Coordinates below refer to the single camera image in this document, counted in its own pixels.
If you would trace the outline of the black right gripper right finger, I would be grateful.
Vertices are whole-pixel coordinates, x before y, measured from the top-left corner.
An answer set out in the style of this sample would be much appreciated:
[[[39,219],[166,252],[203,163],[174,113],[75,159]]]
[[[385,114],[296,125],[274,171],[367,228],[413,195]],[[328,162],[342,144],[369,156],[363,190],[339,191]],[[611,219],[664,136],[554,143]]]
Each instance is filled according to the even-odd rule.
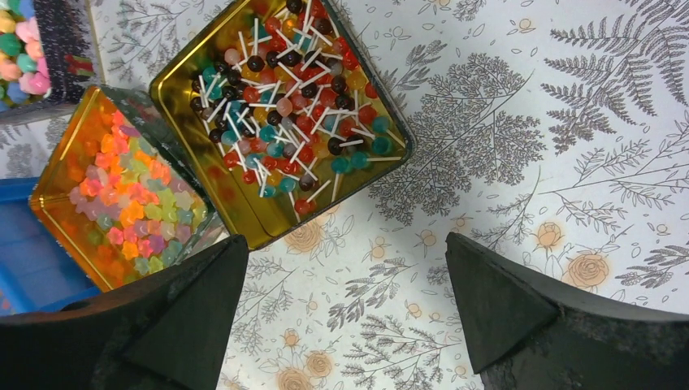
[[[585,292],[458,233],[446,262],[487,389],[685,389],[688,317]]]

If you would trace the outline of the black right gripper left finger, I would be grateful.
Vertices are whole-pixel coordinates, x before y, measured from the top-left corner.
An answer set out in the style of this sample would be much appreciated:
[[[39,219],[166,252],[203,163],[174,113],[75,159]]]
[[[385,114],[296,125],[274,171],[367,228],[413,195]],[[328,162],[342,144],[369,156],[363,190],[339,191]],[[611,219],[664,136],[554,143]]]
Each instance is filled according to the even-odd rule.
[[[248,260],[230,236],[61,310],[3,317],[2,388],[215,388]]]

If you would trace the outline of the blue plastic bin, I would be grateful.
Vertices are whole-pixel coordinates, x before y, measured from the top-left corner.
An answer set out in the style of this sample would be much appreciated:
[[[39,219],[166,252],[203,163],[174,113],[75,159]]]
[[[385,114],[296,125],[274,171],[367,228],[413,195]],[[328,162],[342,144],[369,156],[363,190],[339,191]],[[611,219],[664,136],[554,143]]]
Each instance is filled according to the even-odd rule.
[[[101,293],[30,209],[36,183],[1,180],[1,316],[55,312]]]

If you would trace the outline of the gold tin with gummy candies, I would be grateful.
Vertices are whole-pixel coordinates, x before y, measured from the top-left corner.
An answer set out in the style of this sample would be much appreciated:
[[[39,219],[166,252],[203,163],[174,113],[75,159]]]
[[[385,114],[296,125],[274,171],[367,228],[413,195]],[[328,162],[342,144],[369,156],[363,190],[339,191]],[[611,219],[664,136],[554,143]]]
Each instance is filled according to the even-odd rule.
[[[28,204],[103,292],[183,262],[224,231],[149,96],[105,85],[85,90]]]

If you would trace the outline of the dark tin with pastel candies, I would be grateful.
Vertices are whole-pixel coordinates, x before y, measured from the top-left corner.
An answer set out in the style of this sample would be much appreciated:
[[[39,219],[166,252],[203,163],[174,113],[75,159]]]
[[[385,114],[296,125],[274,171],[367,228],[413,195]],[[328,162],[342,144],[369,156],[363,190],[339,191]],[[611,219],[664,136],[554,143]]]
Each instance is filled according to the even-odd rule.
[[[102,65],[88,1],[1,3],[1,123],[73,111]]]

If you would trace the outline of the floral patterned table mat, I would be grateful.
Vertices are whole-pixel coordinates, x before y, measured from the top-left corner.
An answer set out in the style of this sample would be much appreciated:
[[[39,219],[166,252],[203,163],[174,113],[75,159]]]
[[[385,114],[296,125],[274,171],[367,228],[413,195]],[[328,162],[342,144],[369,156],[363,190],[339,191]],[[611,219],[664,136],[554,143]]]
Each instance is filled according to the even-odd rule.
[[[249,257],[220,389],[485,389],[461,234],[688,311],[685,1],[334,1],[405,116],[399,169]]]

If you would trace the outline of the gold tin with lollipops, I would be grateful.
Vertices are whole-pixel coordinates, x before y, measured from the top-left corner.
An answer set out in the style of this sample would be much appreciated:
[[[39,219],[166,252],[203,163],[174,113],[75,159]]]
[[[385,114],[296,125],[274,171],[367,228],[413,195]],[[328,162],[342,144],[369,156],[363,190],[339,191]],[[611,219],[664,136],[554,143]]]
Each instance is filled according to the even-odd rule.
[[[228,231],[260,249],[411,155],[405,121],[332,1],[235,1],[152,101]]]

